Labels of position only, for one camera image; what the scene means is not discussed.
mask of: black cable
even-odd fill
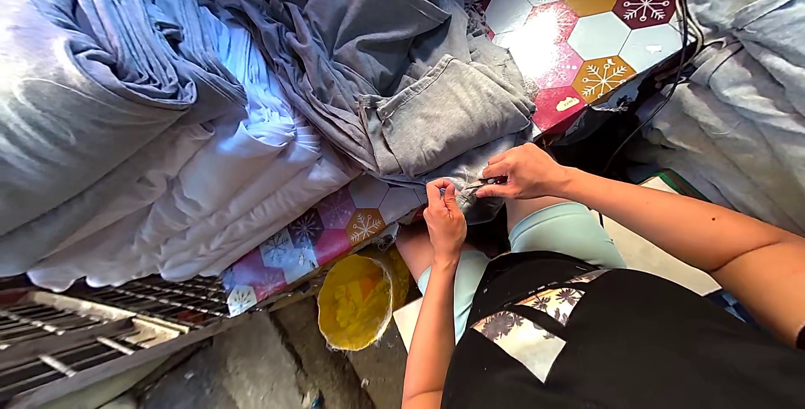
[[[603,177],[606,177],[606,172],[609,170],[609,166],[612,165],[612,162],[615,160],[615,157],[618,156],[618,153],[621,152],[623,147],[626,146],[626,144],[629,142],[629,140],[631,140],[631,138],[634,137],[634,135],[636,135],[638,133],[638,131],[640,129],[642,129],[643,126],[648,124],[648,122],[650,122],[651,119],[654,118],[654,116],[657,115],[657,113],[660,110],[662,110],[662,108],[665,107],[666,104],[668,104],[668,102],[670,101],[670,97],[674,95],[674,91],[676,90],[676,87],[679,85],[679,80],[682,77],[682,70],[683,70],[683,68],[685,66],[685,47],[688,45],[688,15],[690,14],[690,11],[688,10],[688,0],[680,0],[680,1],[681,2],[679,4],[682,6],[682,9],[683,9],[683,11],[681,12],[682,13],[682,27],[681,27],[680,32],[679,32],[681,34],[681,36],[682,36],[682,49],[679,52],[679,66],[676,69],[676,76],[674,78],[674,84],[670,86],[670,89],[668,90],[668,95],[665,96],[665,99],[662,100],[662,103],[660,103],[660,105],[657,107],[657,109],[655,109],[654,112],[651,113],[651,115],[649,115],[645,120],[643,120],[640,123],[640,125],[638,125],[638,127],[635,128],[634,131],[632,131],[632,133],[629,134],[623,140],[623,142],[621,142],[621,145],[618,146],[618,148],[615,149],[615,152],[612,153],[611,156],[609,156],[609,161],[607,161],[606,165],[604,166],[604,170],[601,172],[601,176],[603,176]],[[604,215],[601,214],[600,212],[598,213],[598,220],[599,220],[601,226],[603,227],[604,226]]]

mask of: pile of clothes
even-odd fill
[[[634,157],[805,234],[805,0],[688,0],[707,46]],[[658,100],[647,106],[650,112]]]
[[[57,291],[219,274],[361,171],[462,188],[537,132],[457,0],[0,5],[0,274]]]

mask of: light blue jeans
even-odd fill
[[[559,252],[603,268],[626,267],[615,243],[600,226],[590,210],[576,202],[554,204],[520,220],[509,232],[512,252],[547,250]],[[475,291],[489,259],[480,250],[465,250],[456,270],[453,293],[453,318],[456,342],[467,325]],[[431,269],[419,276],[422,294],[428,289]]]

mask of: person's right hand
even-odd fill
[[[529,142],[489,159],[489,166],[483,170],[484,178],[505,176],[506,184],[481,186],[475,195],[513,199],[561,197],[570,179],[569,170]]]

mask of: gray fabric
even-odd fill
[[[360,100],[378,172],[409,178],[526,128],[533,113],[528,98],[487,66],[449,54],[393,97]]]
[[[242,111],[196,0],[0,0],[0,249],[25,270],[80,228],[171,124]]]
[[[643,150],[739,211],[805,233],[805,0],[688,0],[705,37]]]
[[[294,106],[383,179],[447,176],[460,189],[485,167],[484,151],[533,138],[535,107],[514,61],[466,33],[457,0],[239,1],[228,3],[255,23]]]

